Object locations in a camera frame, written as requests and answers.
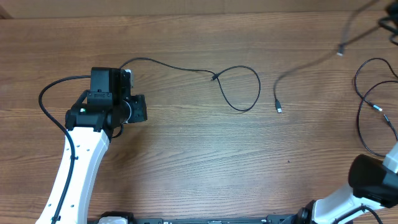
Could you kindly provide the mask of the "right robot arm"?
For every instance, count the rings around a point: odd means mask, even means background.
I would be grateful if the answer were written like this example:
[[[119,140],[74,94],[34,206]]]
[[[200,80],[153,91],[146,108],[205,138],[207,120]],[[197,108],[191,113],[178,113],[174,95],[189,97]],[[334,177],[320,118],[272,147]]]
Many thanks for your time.
[[[386,155],[372,151],[365,143],[360,131],[360,114],[364,103],[378,112],[383,109],[366,98],[375,87],[397,80],[386,80],[372,86],[365,94],[358,90],[357,79],[361,69],[354,76],[354,89],[361,98],[356,115],[356,128],[363,146],[377,158],[360,154],[353,161],[348,174],[348,183],[326,198],[312,200],[295,215],[284,215],[282,223],[353,223],[365,213],[371,213],[378,223],[382,220],[377,210],[397,205],[397,146]]]

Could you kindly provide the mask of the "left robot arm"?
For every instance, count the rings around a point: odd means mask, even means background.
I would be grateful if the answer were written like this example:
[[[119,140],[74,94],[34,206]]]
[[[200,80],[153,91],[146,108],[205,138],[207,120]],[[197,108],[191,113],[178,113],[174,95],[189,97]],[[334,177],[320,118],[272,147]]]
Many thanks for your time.
[[[50,118],[64,133],[65,146],[47,205],[37,223],[87,223],[100,163],[114,130],[147,120],[144,95],[131,95],[133,73],[93,67],[90,88],[66,112],[65,124]]]

